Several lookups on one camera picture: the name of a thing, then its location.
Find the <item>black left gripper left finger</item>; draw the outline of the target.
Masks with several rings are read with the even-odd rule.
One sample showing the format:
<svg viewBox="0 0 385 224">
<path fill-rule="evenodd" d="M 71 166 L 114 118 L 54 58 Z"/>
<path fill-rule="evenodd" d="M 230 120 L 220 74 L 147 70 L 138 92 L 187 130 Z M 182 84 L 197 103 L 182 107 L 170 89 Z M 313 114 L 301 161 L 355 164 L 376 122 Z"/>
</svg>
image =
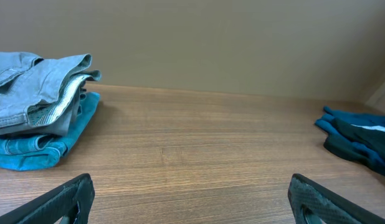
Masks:
<svg viewBox="0 0 385 224">
<path fill-rule="evenodd" d="M 0 216 L 0 224 L 87 223 L 94 198 L 91 176 L 80 174 Z"/>
</svg>

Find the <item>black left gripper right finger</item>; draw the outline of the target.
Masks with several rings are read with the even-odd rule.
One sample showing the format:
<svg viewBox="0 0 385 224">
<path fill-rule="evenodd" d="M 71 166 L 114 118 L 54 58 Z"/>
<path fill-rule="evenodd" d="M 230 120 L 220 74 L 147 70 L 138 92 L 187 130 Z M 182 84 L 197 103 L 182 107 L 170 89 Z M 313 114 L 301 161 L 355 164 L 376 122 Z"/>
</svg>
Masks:
<svg viewBox="0 0 385 224">
<path fill-rule="evenodd" d="M 385 219 L 301 174 L 293 174 L 288 200 L 296 224 L 385 224 Z"/>
</svg>

